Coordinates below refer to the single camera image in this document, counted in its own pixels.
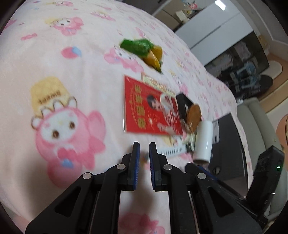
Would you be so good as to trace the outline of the black cardboard shoe box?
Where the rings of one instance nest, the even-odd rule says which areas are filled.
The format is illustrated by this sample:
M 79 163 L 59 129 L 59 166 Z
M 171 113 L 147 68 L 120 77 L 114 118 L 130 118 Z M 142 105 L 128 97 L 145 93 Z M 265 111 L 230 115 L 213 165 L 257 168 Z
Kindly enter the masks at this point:
M 209 171 L 222 181 L 248 180 L 244 147 L 231 114 L 213 121 L 213 138 Z

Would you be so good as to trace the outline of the black glass display cabinet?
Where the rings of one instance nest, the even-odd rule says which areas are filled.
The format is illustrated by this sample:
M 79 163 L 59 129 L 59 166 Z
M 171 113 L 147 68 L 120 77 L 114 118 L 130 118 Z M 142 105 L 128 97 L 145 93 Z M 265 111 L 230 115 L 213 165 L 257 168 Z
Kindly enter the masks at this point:
M 269 68 L 269 61 L 254 32 L 204 67 L 231 90 L 236 100 L 260 96 L 273 85 L 272 77 L 262 74 Z

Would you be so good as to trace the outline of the brown cabinet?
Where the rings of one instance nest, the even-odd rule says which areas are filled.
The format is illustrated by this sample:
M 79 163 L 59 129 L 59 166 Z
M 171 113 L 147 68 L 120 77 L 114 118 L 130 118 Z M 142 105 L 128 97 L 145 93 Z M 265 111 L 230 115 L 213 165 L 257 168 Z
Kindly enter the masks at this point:
M 167 1 L 153 16 L 175 32 L 202 9 L 196 1 Z

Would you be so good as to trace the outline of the white plastic comb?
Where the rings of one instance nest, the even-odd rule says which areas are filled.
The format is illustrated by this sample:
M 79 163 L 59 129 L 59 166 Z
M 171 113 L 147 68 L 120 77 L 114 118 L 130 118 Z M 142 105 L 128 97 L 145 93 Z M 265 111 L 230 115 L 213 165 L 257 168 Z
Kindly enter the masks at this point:
M 165 148 L 157 147 L 157 152 L 169 158 L 186 153 L 186 146 L 181 145 L 177 147 L 165 147 Z

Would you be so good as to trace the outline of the wooden comb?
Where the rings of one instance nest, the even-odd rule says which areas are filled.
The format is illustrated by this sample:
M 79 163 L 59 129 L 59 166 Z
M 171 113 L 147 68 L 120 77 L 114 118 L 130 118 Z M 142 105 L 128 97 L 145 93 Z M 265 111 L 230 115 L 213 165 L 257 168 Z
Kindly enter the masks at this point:
M 188 109 L 184 109 L 183 116 L 181 117 L 181 125 L 187 132 L 194 133 L 201 121 L 202 114 L 199 105 L 193 104 Z

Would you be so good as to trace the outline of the green yellow plastic wrapper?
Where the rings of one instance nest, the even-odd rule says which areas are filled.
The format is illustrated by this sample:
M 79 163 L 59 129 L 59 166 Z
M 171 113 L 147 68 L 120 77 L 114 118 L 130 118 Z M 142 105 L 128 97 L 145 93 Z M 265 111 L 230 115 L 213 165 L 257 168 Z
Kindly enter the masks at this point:
M 161 46 L 153 44 L 148 39 L 128 40 L 124 39 L 120 47 L 141 58 L 149 67 L 162 73 L 163 49 Z

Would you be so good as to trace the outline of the small black box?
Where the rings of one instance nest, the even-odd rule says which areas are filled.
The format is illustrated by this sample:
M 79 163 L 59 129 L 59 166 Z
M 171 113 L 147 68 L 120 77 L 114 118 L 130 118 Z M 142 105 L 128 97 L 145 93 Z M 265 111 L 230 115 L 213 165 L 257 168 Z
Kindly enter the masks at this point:
M 186 120 L 187 111 L 194 104 L 184 93 L 176 96 L 180 119 Z

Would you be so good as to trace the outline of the white cylindrical roll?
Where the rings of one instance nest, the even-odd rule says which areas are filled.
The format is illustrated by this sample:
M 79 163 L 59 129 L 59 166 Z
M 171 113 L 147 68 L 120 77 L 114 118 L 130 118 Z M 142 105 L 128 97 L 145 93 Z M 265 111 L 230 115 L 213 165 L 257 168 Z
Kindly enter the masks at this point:
M 195 148 L 193 152 L 194 162 L 209 163 L 213 142 L 213 124 L 211 121 L 201 121 L 197 127 Z

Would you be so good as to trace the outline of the grey padded headboard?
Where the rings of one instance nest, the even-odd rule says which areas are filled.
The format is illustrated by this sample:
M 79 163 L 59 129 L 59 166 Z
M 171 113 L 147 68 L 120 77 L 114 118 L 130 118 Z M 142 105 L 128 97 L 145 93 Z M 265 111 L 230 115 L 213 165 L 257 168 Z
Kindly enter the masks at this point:
M 270 146 L 281 150 L 279 138 L 265 111 L 260 106 L 257 98 L 250 98 L 237 106 L 237 118 L 240 121 L 247 140 L 247 155 L 251 159 L 251 169 L 248 169 L 248 183 L 253 181 L 253 172 L 258 157 Z M 279 216 L 287 202 L 287 170 L 282 169 L 281 176 L 272 198 L 270 206 L 265 211 L 268 221 L 273 221 Z

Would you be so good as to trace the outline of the red packet card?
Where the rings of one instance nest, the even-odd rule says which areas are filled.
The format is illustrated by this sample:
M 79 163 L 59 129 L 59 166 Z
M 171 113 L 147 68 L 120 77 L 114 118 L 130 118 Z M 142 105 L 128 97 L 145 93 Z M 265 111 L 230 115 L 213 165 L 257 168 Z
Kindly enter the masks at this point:
M 138 134 L 183 134 L 177 100 L 170 94 L 124 77 L 125 131 Z

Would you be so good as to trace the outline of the white wardrobe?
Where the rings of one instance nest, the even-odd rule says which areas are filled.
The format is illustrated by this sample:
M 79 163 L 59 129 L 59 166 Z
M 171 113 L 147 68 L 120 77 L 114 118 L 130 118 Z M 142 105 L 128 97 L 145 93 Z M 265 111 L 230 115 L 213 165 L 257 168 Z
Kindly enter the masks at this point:
M 248 21 L 231 1 L 214 1 L 175 34 L 207 65 L 252 32 Z

